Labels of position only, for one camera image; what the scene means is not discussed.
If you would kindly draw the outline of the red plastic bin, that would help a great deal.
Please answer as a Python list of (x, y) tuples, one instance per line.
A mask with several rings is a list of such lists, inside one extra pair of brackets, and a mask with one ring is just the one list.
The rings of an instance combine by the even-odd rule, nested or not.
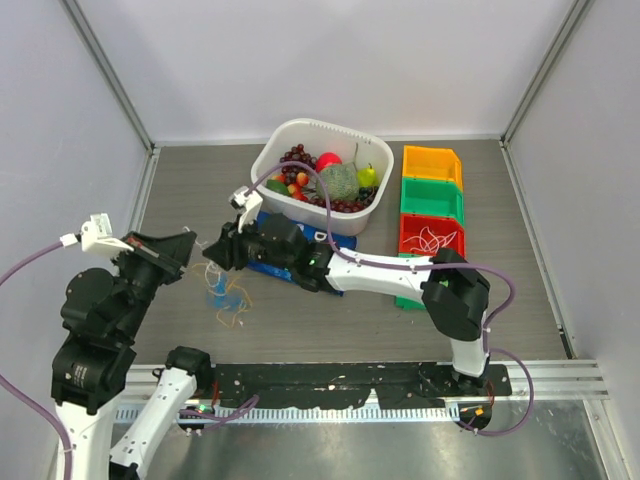
[(465, 231), (454, 219), (402, 213), (399, 227), (399, 253), (433, 256), (449, 248), (466, 256)]

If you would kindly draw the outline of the green pear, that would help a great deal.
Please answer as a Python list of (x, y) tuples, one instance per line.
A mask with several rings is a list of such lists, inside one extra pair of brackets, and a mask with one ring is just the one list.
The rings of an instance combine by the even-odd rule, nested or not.
[(361, 188), (371, 188), (378, 185), (377, 172), (371, 164), (359, 169), (356, 177)]

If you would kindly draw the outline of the dark red grape bunch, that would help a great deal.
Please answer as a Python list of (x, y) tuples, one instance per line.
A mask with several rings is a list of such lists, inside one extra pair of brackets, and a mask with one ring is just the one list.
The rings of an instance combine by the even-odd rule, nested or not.
[(298, 162), (314, 169), (316, 167), (316, 158), (305, 151), (303, 144), (292, 146), (288, 151), (281, 155), (279, 164), (282, 174), (299, 173), (303, 168), (296, 165), (287, 165), (287, 162)]

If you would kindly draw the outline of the blue Doritos chip bag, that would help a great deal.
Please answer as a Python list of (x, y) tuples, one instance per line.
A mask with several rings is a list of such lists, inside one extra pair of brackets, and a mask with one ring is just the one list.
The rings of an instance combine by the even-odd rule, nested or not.
[[(263, 226), (264, 223), (267, 222), (270, 217), (271, 217), (270, 213), (267, 213), (265, 211), (260, 211), (257, 217), (257, 225), (259, 227)], [(322, 243), (328, 242), (328, 236), (325, 230), (313, 227), (311, 225), (308, 225), (302, 222), (295, 221), (295, 224), (301, 230), (304, 237), (308, 241), (318, 241)], [(356, 236), (344, 236), (344, 235), (333, 233), (333, 239), (339, 248), (344, 247), (351, 250), (355, 250), (357, 247)], [(278, 267), (274, 267), (267, 264), (254, 262), (254, 261), (251, 261), (248, 263), (248, 268), (257, 273), (262, 273), (262, 274), (277, 278), (279, 280), (283, 280), (285, 282), (295, 284), (295, 281), (292, 278), (291, 273), (284, 268), (278, 268)]]

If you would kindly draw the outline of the green plastic bin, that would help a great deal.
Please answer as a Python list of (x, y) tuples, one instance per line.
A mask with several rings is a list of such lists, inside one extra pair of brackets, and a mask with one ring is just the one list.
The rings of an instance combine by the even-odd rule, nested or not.
[(451, 182), (403, 177), (400, 212), (446, 217), (465, 225), (464, 195)]
[[(425, 255), (417, 255), (410, 253), (399, 253), (399, 257), (401, 258), (425, 258)], [(396, 296), (395, 297), (395, 305), (405, 311), (409, 310), (425, 310), (425, 306), (421, 301), (413, 301), (405, 297)]]

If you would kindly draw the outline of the lower dark grape bunch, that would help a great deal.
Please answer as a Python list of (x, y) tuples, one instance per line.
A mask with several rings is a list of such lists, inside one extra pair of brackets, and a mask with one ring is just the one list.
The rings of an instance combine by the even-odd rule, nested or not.
[[(363, 211), (373, 204), (378, 193), (377, 187), (360, 188), (355, 200), (332, 200), (329, 208), (338, 213), (352, 214)], [(326, 208), (326, 200), (320, 191), (309, 191), (309, 202), (322, 209)]]

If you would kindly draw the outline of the green lime fruit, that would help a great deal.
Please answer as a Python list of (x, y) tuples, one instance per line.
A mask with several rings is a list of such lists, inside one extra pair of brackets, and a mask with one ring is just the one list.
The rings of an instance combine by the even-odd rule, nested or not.
[(283, 183), (283, 182), (281, 182), (279, 180), (269, 179), (266, 182), (266, 188), (271, 190), (271, 191), (273, 191), (273, 192), (275, 192), (275, 193), (278, 193), (278, 194), (281, 194), (281, 195), (284, 195), (284, 196), (289, 196), (290, 195), (290, 191), (288, 189), (288, 186), (285, 183)]

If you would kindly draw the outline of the lower green plastic bin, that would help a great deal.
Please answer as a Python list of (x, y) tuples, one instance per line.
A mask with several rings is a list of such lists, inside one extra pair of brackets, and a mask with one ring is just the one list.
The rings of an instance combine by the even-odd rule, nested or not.
[[(425, 255), (417, 255), (410, 253), (399, 253), (399, 257), (401, 258), (425, 258)], [(425, 306), (421, 301), (413, 301), (405, 297), (396, 296), (395, 297), (395, 305), (405, 311), (409, 310), (425, 310)]]

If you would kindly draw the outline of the red yellow cherries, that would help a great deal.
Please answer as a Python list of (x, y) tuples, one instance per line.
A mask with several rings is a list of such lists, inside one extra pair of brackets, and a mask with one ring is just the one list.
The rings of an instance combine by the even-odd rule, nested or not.
[(290, 195), (286, 197), (293, 198), (295, 200), (299, 200), (302, 202), (308, 201), (308, 197), (304, 194), (302, 185), (298, 182), (297, 177), (295, 175), (291, 176), (289, 174), (287, 175), (279, 174), (279, 175), (273, 176), (270, 179), (279, 180), (288, 186)]

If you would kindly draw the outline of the red apple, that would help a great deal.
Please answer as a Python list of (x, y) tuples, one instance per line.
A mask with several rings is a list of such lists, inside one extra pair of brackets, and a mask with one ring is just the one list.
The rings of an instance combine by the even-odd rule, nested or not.
[(332, 165), (341, 165), (342, 159), (339, 155), (334, 152), (325, 152), (321, 154), (315, 163), (315, 168), (317, 172), (321, 172), (325, 168)]

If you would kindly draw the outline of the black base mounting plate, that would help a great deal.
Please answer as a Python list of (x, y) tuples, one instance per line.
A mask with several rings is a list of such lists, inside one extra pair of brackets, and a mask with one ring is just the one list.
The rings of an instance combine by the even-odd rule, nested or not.
[(512, 394), (502, 364), (490, 365), (474, 379), (438, 362), (219, 364), (213, 387), (223, 407), (257, 396), (262, 409), (359, 409), (371, 394), (384, 410), (409, 409), (440, 407), (452, 398)]

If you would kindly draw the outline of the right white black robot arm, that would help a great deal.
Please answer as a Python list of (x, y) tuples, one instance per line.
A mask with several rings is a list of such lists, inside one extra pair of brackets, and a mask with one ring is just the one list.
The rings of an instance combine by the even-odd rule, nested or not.
[(288, 271), (310, 292), (364, 291), (404, 297), (424, 305), (436, 329), (451, 343), (451, 380), (457, 391), (472, 395), (488, 381), (488, 347), (483, 324), (490, 283), (457, 252), (443, 248), (433, 257), (385, 257), (335, 249), (329, 241), (305, 237), (282, 214), (262, 224), (223, 225), (219, 239), (203, 256), (225, 271), (260, 263)]

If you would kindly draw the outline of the green netted melon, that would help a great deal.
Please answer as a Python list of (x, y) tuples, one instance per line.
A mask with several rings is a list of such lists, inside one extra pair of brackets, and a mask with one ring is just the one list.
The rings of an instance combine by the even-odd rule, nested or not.
[(319, 172), (319, 175), (331, 201), (356, 199), (360, 187), (356, 170), (351, 164), (329, 166)]

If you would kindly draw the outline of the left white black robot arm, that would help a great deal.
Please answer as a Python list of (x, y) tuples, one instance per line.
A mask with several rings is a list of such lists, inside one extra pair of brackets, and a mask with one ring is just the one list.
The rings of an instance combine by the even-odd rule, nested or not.
[(130, 232), (117, 239), (85, 225), (81, 248), (109, 258), (116, 273), (91, 268), (68, 284), (61, 308), (68, 336), (52, 363), (52, 398), (64, 427), (65, 479), (143, 479), (162, 439), (189, 398), (213, 385), (209, 354), (170, 351), (155, 391), (117, 444), (112, 431), (135, 337), (157, 290), (181, 279), (196, 235), (154, 238)]

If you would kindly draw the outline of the orange plastic bin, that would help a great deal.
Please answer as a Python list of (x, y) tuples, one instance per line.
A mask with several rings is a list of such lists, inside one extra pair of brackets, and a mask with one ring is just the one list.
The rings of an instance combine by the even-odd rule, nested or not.
[(402, 176), (453, 183), (463, 192), (463, 168), (452, 149), (405, 145)]

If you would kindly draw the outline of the white plastic fruit tub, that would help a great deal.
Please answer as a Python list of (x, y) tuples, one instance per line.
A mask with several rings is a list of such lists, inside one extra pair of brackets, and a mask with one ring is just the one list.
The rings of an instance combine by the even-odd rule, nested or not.
[[(325, 168), (319, 174), (332, 200), (344, 199), (353, 204), (331, 212), (331, 229), (335, 234), (346, 236), (362, 233), (382, 200), (394, 167), (390, 147), (376, 136), (309, 118), (289, 120), (274, 131), (251, 167), (251, 181), (260, 184), (257, 191), (267, 210), (317, 228), (326, 226), (326, 208), (316, 176), (311, 175), (302, 188), (302, 194), (307, 197), (305, 201), (266, 186), (282, 172), (285, 155), (299, 145), (305, 155), (316, 159), (325, 153), (340, 158), (341, 165)], [(376, 189), (364, 200), (358, 197), (357, 174), (367, 169), (375, 172)]]

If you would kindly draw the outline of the upper green plastic bin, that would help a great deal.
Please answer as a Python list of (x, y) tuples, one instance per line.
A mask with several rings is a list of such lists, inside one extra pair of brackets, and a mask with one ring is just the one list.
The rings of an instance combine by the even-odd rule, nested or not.
[(451, 182), (403, 177), (400, 212), (446, 217), (465, 225), (464, 195)]

